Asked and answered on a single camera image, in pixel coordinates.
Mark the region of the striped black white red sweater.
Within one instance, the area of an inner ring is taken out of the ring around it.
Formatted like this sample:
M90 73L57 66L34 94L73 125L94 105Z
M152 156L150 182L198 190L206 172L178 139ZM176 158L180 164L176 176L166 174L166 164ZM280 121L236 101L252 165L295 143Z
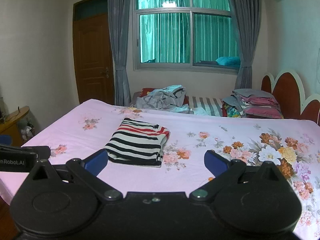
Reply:
M161 167L170 131L158 124L125 118L105 145L113 163Z

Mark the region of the crumpled grey clothes pile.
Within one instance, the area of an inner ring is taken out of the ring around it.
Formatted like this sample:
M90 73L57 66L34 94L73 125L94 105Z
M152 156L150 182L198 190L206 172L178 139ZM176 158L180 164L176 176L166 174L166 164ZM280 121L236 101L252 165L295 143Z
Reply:
M155 89L149 94L136 99L134 104L138 109L159 110L173 113L192 114L187 103L184 103L186 95L182 85L171 85L165 88Z

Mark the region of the wooden side table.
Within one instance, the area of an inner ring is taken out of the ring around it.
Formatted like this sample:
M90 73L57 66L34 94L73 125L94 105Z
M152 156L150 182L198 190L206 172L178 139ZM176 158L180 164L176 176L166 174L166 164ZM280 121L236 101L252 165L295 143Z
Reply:
M24 144L22 135L18 128L18 122L26 117L29 111L29 106L19 108L19 110L9 114L5 118L5 123L1 124L1 135L9 135L11 137L12 146L22 146Z

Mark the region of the stack of folded bedding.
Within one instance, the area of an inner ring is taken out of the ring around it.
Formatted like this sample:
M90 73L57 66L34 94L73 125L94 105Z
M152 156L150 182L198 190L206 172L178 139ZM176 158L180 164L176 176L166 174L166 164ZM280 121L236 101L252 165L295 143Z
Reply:
M268 92L255 89L235 89L222 100L222 114L229 118L283 119L280 104Z

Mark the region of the pink floral bed sheet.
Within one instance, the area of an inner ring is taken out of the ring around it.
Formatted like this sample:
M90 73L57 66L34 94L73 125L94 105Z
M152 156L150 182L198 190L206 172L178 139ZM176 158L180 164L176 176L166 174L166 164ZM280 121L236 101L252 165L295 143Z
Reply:
M99 174L103 181L123 193L190 193L214 178L204 166L207 150L230 160L243 160L249 166L270 160L279 165L302 202L295 233L302 239L319 238L319 126L313 121L176 114L89 100L33 137L28 145L48 146L50 162L63 164L105 146L125 118L169 130L162 164L142 167L110 163Z

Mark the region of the red white scalloped headboard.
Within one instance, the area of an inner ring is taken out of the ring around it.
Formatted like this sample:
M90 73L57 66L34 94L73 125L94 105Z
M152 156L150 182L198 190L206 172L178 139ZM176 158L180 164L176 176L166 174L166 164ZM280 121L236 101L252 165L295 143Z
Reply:
M265 74L261 90L275 97L285 119L310 120L319 125L319 94L307 97L302 80L294 70L282 70L276 77Z

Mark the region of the brown wooden door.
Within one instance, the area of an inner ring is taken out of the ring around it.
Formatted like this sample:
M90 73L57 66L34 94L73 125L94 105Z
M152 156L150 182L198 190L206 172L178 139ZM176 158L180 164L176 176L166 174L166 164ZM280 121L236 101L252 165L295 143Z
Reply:
M79 102L97 99L114 104L107 0L83 0L74 4L73 58Z

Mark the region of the window with green curtain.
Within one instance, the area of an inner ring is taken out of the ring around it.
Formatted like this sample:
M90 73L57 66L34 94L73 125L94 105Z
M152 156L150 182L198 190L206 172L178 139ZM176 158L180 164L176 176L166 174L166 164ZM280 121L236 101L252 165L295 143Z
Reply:
M135 68L238 72L228 0L134 0Z

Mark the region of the right grey curtain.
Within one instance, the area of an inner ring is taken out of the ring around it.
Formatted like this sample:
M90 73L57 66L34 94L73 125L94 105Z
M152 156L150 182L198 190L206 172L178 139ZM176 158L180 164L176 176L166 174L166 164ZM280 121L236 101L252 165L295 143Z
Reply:
M235 88L252 88L252 64L261 25L261 0L228 1L240 57Z

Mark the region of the grey curtain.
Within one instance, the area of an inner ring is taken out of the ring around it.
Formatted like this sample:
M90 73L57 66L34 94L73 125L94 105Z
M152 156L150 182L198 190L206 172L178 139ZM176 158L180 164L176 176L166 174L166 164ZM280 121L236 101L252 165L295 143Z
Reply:
M261 0L228 1L240 57L235 88L252 88L252 64L261 25Z
M127 45L130 0L108 0L108 23L115 70L115 104L126 106L131 101L127 78Z

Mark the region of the left grey curtain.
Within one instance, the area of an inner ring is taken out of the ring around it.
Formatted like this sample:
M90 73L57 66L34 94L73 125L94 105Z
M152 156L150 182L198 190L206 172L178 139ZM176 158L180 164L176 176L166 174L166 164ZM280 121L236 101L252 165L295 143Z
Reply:
M108 0L108 23L115 70L115 104L126 106L131 101L127 78L127 45L130 0Z

